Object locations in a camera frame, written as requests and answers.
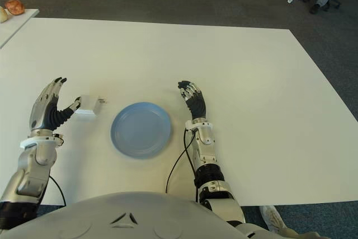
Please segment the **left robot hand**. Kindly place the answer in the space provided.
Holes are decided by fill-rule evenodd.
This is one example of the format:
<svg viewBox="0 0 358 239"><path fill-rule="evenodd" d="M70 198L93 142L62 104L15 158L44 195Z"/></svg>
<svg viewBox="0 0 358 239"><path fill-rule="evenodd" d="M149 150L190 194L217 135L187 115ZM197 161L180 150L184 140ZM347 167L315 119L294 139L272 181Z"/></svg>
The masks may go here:
<svg viewBox="0 0 358 239"><path fill-rule="evenodd" d="M30 114L29 128L31 132L42 129L54 131L80 108L81 97L77 97L67 108L58 110L59 92L66 81L66 78L56 78L39 94Z"/></svg>

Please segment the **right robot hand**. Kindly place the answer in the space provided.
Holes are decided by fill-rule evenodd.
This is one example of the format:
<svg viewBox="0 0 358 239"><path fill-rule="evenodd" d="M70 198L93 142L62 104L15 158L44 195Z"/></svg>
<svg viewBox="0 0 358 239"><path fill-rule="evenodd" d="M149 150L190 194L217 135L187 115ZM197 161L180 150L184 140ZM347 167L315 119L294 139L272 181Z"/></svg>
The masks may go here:
<svg viewBox="0 0 358 239"><path fill-rule="evenodd" d="M178 88L191 113L192 120L206 118L205 100L199 87L190 81L180 81Z"/></svg>

